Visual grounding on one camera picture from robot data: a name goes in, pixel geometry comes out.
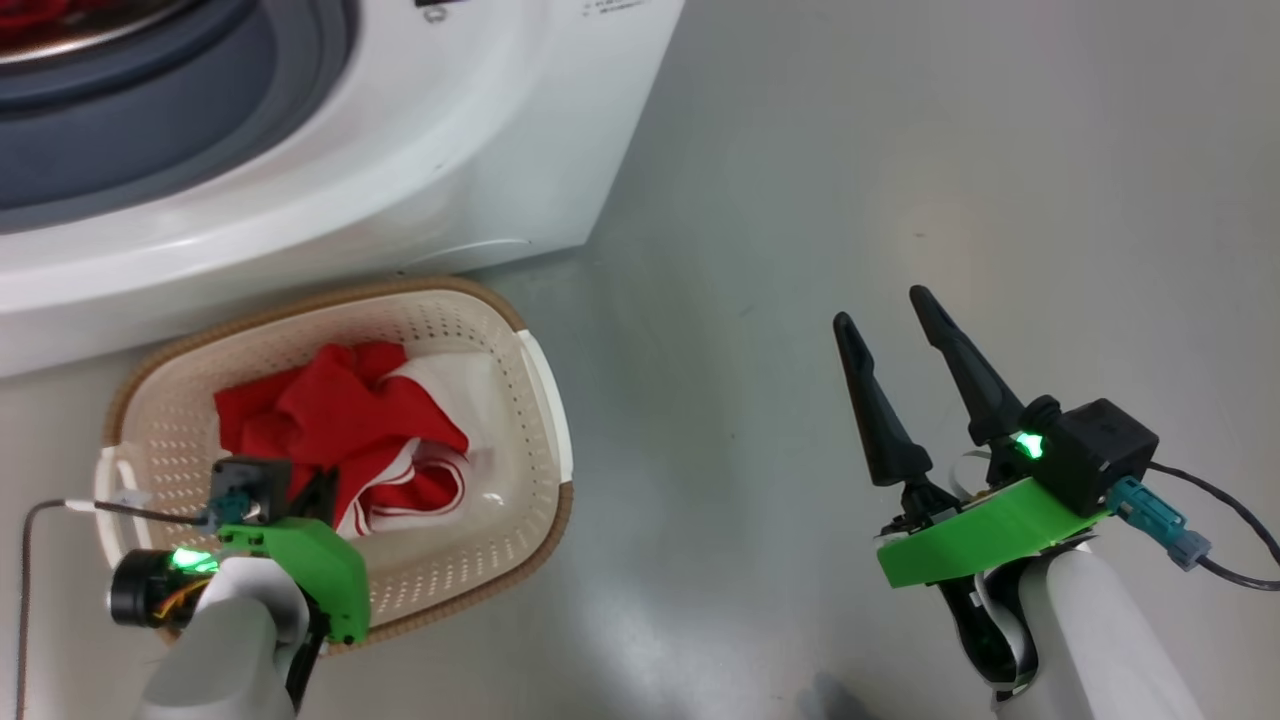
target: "white plastic basket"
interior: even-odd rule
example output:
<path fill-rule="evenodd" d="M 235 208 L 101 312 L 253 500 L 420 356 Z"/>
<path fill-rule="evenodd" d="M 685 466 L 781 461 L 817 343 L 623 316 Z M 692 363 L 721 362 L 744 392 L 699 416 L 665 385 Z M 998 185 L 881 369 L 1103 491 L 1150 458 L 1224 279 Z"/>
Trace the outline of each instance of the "white plastic basket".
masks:
<path fill-rule="evenodd" d="M 556 380 L 534 336 L 495 293 L 458 278 L 404 281 L 320 296 L 170 345 L 120 388 L 93 495 L 148 493 L 146 507 L 191 515 L 209 496 L 220 448 L 214 392 L 307 363 L 325 343 L 404 345 L 411 357 L 493 355 L 507 425 L 492 428 L 495 471 L 468 486 L 457 520 L 355 541 L 369 566 L 367 642 L 412 630 L 506 589 L 556 548 L 572 506 L 572 447 Z M 206 547 L 191 528 L 99 515 L 114 565 L 131 547 Z"/>

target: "green bracket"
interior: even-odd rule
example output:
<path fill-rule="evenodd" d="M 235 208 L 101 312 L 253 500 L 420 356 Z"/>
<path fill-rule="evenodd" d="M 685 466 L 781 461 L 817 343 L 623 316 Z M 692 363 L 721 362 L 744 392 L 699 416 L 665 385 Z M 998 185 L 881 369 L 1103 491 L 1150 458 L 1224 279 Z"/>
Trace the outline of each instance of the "green bracket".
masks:
<path fill-rule="evenodd" d="M 365 559 L 320 520 L 285 518 L 270 525 L 223 525 L 218 539 L 275 560 L 329 616 L 329 642 L 358 643 L 371 618 Z"/>
<path fill-rule="evenodd" d="M 1107 515 L 1080 518 L 1027 478 L 955 518 L 890 542 L 876 556 L 891 587 L 936 583 L 1029 557 Z"/>

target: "floor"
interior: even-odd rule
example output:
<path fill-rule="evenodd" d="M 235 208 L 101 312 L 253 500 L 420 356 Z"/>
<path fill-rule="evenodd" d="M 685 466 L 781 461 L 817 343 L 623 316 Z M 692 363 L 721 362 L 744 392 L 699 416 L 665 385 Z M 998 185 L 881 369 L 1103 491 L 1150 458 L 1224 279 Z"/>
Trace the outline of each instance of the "floor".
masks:
<path fill-rule="evenodd" d="M 855 315 L 945 473 L 966 418 L 915 325 L 914 282 L 1024 401 L 1114 397 L 1152 419 L 1166 461 L 1213 468 L 1280 516 L 1257 480 L 1280 461 L 1280 165 L 1245 163 L 1280 108 L 1270 74 L 1228 72 L 1271 51 L 1243 9 L 1268 10 L 1234 3 L 1210 24 L 1239 55 L 1175 77 L 1196 4 L 1078 3 L 1070 42 L 1037 35 L 1061 3 L 909 5 L 690 3 L 591 243 L 476 274 L 557 373 L 577 468 L 563 544 L 484 606 L 324 661 L 305 717 L 988 717 L 941 598 L 890 591 L 874 564 L 896 497 L 867 479 L 829 337 L 836 311 Z M 1208 95 L 1249 120 L 1197 115 Z M 1207 178 L 1180 164 L 1204 158 Z M 10 527 L 86 493 L 138 357 L 0 382 Z M 1228 511 L 1161 488 L 1224 557 L 1265 571 Z M 1184 575 L 1123 527 L 1098 547 L 1207 715 L 1271 716 L 1274 598 Z M 28 717 L 127 716 L 163 648 L 109 623 L 83 519 L 42 520 L 37 548 Z"/>

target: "teal connector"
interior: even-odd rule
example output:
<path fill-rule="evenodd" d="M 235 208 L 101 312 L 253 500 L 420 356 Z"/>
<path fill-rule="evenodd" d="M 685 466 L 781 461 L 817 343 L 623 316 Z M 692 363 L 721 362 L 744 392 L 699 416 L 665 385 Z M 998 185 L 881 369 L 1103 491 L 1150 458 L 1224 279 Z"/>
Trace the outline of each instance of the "teal connector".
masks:
<path fill-rule="evenodd" d="M 1111 487 L 1107 510 L 1158 542 L 1183 570 L 1190 571 L 1212 547 L 1204 536 L 1187 529 L 1185 515 L 1134 478 L 1123 478 Z"/>

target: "brown basket rim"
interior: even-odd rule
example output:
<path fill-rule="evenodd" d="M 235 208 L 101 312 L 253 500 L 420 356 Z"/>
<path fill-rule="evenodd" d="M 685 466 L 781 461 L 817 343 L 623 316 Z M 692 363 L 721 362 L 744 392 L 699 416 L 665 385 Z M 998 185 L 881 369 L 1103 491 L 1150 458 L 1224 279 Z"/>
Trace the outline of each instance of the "brown basket rim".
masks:
<path fill-rule="evenodd" d="M 186 337 L 156 350 L 148 355 L 125 379 L 116 391 L 115 397 L 111 400 L 110 410 L 106 414 L 106 427 L 102 429 L 102 442 L 105 447 L 115 447 L 120 445 L 120 434 L 124 429 L 124 414 L 129 407 L 129 402 L 133 400 L 134 393 L 142 387 L 142 383 L 156 372 L 159 368 L 169 363 L 170 360 L 184 355 L 206 345 L 211 345 L 223 338 L 230 337 L 233 334 L 275 323 L 285 318 L 292 318 L 293 315 L 302 315 L 305 313 L 311 313 L 315 310 L 323 310 L 325 307 L 333 307 L 335 305 L 346 305 L 348 302 L 357 302 L 361 300 L 371 300 L 375 297 L 385 297 L 389 295 L 403 295 L 410 292 L 421 292 L 428 290 L 445 290 L 452 292 L 461 292 L 463 295 L 470 295 L 490 307 L 493 307 L 511 329 L 520 332 L 526 329 L 525 320 L 521 319 L 516 309 L 511 306 L 509 302 L 497 292 L 463 278 L 454 277 L 429 277 L 429 278 L 415 278 L 404 281 L 383 282 L 374 284 L 365 284 L 353 288 L 338 290 L 333 292 L 326 292 L 308 297 L 297 302 L 288 304 L 283 307 L 275 310 L 265 310 L 261 313 L 255 313 L 246 318 L 238 320 L 230 320 L 219 325 L 215 325 L 205 332 Z M 552 518 L 552 527 L 547 532 L 547 537 L 538 546 L 532 555 L 530 555 L 524 562 L 507 570 L 502 575 L 484 583 L 483 585 L 471 588 L 470 591 L 449 598 L 439 605 L 428 607 L 425 610 L 419 610 L 403 618 L 392 620 L 390 623 L 384 623 L 381 625 L 370 628 L 369 639 L 360 643 L 358 646 L 333 646 L 329 650 L 329 655 L 339 655 L 343 652 L 349 652 L 357 647 L 365 647 L 376 642 L 399 637 L 404 633 L 416 630 L 436 620 L 443 620 L 451 615 L 456 615 L 468 607 L 479 605 L 490 597 L 504 592 L 527 579 L 547 560 L 550 557 L 556 547 L 559 546 L 561 538 L 564 537 L 564 530 L 568 528 L 570 512 L 573 509 L 573 484 L 563 483 L 559 486 L 559 497 L 556 503 L 556 516 Z M 165 642 L 172 643 L 177 641 L 178 634 L 173 630 L 161 629 L 161 638 Z"/>

